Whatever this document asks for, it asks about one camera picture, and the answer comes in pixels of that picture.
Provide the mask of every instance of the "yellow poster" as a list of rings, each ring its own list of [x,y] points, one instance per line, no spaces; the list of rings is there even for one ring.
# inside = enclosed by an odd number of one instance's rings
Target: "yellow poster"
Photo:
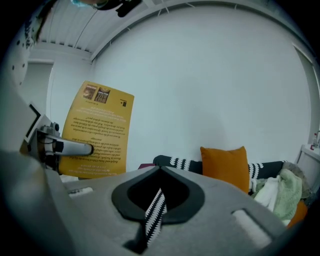
[[[133,103],[131,94],[85,81],[73,100],[62,138],[93,145],[93,154],[61,157],[60,173],[89,179],[125,173]]]

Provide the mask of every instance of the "orange fabric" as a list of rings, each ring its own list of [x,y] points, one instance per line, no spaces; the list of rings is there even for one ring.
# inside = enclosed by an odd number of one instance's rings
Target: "orange fabric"
[[[287,228],[292,227],[294,224],[303,221],[303,219],[306,217],[308,212],[308,208],[305,205],[304,202],[300,201],[296,206],[295,215],[291,219],[290,223],[288,224]]]
[[[202,174],[233,184],[249,193],[249,168],[244,146],[236,150],[220,150],[201,147]]]

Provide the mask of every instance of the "orange pillow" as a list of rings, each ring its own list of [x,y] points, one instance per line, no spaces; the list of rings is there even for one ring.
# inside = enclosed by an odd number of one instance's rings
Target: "orange pillow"
[[[249,193],[249,168],[244,146],[236,150],[220,150],[201,147],[202,174],[222,180]]]

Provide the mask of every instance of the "green towel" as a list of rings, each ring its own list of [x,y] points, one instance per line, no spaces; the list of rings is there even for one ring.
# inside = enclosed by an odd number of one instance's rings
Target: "green towel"
[[[273,213],[282,221],[291,220],[301,199],[302,180],[288,169],[282,169],[279,175],[281,180]]]

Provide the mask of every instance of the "white cloth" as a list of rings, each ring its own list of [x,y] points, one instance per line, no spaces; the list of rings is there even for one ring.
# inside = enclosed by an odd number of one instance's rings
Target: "white cloth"
[[[267,207],[271,212],[274,211],[278,195],[280,176],[267,179],[264,187],[256,194],[254,200]]]

